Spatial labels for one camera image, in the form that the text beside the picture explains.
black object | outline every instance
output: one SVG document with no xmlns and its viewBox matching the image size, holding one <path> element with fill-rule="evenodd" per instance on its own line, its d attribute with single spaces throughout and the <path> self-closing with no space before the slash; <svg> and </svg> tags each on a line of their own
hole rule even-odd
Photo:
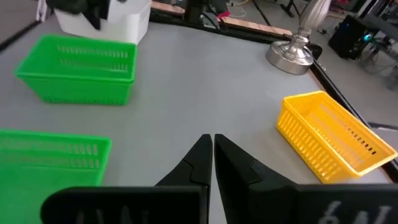
<svg viewBox="0 0 398 224">
<path fill-rule="evenodd" d="M 46 3 L 70 14 L 82 13 L 96 30 L 101 30 L 101 19 L 108 17 L 109 0 L 46 0 Z"/>
<path fill-rule="evenodd" d="M 300 185 L 222 134 L 215 166 L 228 224 L 398 223 L 398 186 Z"/>
<path fill-rule="evenodd" d="M 329 46 L 341 58 L 358 58 L 379 30 L 357 17 L 346 16 L 329 40 Z"/>
<path fill-rule="evenodd" d="M 290 11 L 290 8 L 293 6 L 294 10 L 296 11 L 297 15 L 300 16 L 300 12 L 297 9 L 296 4 L 294 3 L 294 0 L 289 0 L 289 3 L 286 5 L 281 4 L 280 7 L 287 13 L 287 15 L 291 18 L 294 18 L 293 12 Z"/>
<path fill-rule="evenodd" d="M 155 187 L 74 187 L 42 205 L 43 224 L 205 224 L 213 143 L 204 134 Z"/>
</svg>

